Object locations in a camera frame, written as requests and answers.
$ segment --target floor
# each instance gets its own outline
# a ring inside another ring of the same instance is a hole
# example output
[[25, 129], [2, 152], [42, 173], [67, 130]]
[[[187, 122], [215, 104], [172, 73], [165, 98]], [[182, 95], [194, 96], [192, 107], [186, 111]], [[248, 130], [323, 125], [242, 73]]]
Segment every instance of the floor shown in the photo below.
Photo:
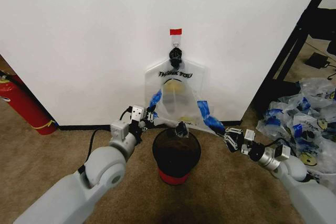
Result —
[[[329, 69], [315, 71], [302, 64], [314, 51], [305, 45], [287, 80], [330, 74]], [[12, 223], [56, 181], [83, 164], [92, 131], [58, 130], [41, 136], [5, 102], [0, 102], [0, 111], [0, 223]], [[240, 127], [254, 130], [257, 120], [250, 106]], [[143, 134], [123, 182], [102, 197], [86, 223], [303, 223], [278, 180], [207, 133], [193, 131], [202, 155], [186, 183], [165, 184], [152, 155], [160, 131]], [[107, 145], [109, 138], [109, 132], [98, 132], [93, 149]], [[269, 142], [259, 132], [256, 140]]]

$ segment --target red fire extinguisher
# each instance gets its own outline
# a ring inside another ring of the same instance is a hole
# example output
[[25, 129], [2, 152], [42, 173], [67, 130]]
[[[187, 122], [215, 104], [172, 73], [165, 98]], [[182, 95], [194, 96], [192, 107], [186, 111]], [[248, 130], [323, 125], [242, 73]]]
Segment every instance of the red fire extinguisher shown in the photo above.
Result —
[[55, 121], [29, 94], [28, 88], [25, 87], [19, 76], [5, 76], [7, 79], [0, 78], [0, 97], [41, 135], [54, 132], [57, 129]]

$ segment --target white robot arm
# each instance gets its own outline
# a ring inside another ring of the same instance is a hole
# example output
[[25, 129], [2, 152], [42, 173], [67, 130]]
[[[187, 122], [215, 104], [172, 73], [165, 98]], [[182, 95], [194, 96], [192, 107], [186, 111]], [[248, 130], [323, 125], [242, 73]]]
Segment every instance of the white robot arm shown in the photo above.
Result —
[[122, 181], [126, 161], [140, 141], [144, 113], [144, 108], [133, 106], [131, 124], [115, 121], [110, 146], [95, 149], [77, 171], [56, 182], [14, 223], [83, 223], [98, 200]]
[[[126, 161], [140, 142], [141, 128], [151, 127], [153, 111], [138, 106], [132, 110], [131, 124], [115, 121], [109, 146], [94, 150], [73, 174], [58, 181], [14, 223], [83, 223], [96, 202], [122, 181]], [[254, 141], [254, 131], [227, 128], [221, 136], [231, 152], [240, 151], [269, 170], [285, 186], [294, 207], [306, 223], [336, 223], [336, 196], [315, 180], [306, 182], [307, 169], [290, 148], [273, 149]]]
[[336, 196], [314, 179], [307, 179], [307, 169], [301, 160], [290, 155], [290, 148], [280, 145], [273, 149], [254, 142], [255, 133], [227, 128], [224, 135], [231, 152], [241, 151], [279, 179], [290, 200], [307, 224], [336, 223]]

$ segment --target pile of plastic bags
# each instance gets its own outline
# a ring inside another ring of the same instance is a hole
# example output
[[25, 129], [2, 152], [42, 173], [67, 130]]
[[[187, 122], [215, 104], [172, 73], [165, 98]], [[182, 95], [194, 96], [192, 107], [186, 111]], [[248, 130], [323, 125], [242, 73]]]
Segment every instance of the pile of plastic bags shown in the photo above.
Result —
[[336, 86], [325, 78], [303, 79], [300, 93], [271, 102], [257, 130], [282, 138], [316, 180], [336, 194]]

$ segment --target baseboard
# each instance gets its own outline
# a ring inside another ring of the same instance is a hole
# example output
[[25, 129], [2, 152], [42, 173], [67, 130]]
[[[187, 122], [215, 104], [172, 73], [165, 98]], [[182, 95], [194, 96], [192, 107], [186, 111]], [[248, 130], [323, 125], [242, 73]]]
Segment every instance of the baseboard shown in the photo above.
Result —
[[[241, 124], [240, 121], [222, 121], [224, 126], [238, 126]], [[103, 125], [60, 125], [59, 129], [61, 131], [92, 131], [98, 128], [102, 128], [104, 130], [110, 130], [109, 124]], [[157, 128], [165, 128], [165, 125], [158, 125]]]

